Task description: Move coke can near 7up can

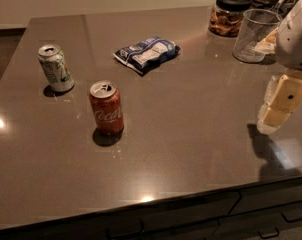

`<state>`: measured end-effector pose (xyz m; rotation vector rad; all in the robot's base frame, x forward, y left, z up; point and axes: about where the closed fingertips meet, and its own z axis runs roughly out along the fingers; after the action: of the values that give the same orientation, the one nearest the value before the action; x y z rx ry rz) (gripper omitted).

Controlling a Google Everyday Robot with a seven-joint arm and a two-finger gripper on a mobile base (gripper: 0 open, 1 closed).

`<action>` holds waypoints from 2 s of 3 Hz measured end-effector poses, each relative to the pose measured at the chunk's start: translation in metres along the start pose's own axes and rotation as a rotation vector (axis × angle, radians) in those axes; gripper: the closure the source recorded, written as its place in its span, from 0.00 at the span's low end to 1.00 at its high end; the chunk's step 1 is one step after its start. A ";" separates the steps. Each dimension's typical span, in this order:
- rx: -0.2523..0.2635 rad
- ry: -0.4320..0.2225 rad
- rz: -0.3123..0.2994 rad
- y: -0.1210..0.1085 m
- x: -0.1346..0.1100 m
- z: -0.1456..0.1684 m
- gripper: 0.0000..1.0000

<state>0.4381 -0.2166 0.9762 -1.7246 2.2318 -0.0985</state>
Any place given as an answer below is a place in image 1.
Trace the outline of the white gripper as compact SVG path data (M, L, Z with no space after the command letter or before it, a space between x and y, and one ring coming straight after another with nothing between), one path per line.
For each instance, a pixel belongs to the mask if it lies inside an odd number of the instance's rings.
M276 61L302 70L302 0L286 15L278 28L275 44ZM267 84L257 129L264 135L277 131L302 105L302 73L273 75Z

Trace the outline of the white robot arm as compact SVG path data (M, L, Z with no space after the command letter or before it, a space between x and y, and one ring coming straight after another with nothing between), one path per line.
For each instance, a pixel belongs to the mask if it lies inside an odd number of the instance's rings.
M257 129L269 135L302 105L302 0L255 46L255 50L274 54L276 62L287 69L283 75L271 77L258 113Z

